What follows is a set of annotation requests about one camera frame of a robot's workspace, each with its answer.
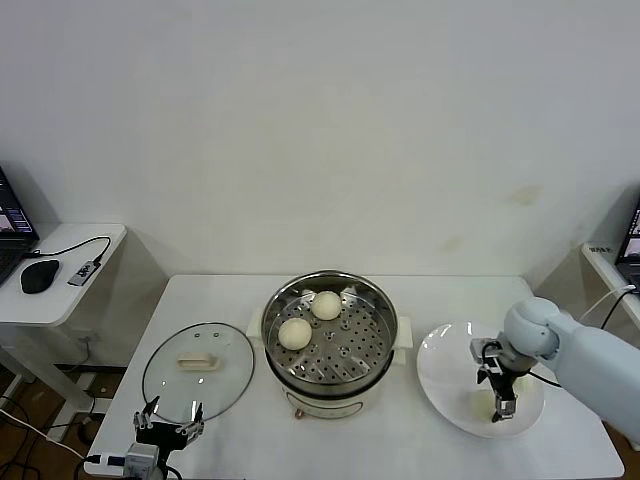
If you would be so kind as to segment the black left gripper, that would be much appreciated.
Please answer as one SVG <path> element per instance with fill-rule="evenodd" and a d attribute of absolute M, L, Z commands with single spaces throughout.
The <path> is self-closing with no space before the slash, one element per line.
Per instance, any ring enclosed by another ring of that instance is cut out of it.
<path fill-rule="evenodd" d="M 192 402 L 191 421 L 178 425 L 165 422 L 152 422 L 151 416 L 155 413 L 159 396 L 146 402 L 141 411 L 136 411 L 133 416 L 133 425 L 136 429 L 136 442 L 155 446 L 185 446 L 186 436 L 200 436 L 204 430 L 203 405 Z"/>

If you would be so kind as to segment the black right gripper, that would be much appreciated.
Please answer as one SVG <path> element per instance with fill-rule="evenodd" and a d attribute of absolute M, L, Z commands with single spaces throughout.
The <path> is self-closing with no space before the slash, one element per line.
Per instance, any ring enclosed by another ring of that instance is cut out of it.
<path fill-rule="evenodd" d="M 503 418 L 511 419 L 516 412 L 517 396 L 514 392 L 514 383 L 520 377 L 519 372 L 512 370 L 490 369 L 488 367 L 480 367 L 477 372 L 477 383 L 481 384 L 488 379 L 496 396 L 495 411 L 492 414 L 491 422 L 497 423 Z"/>

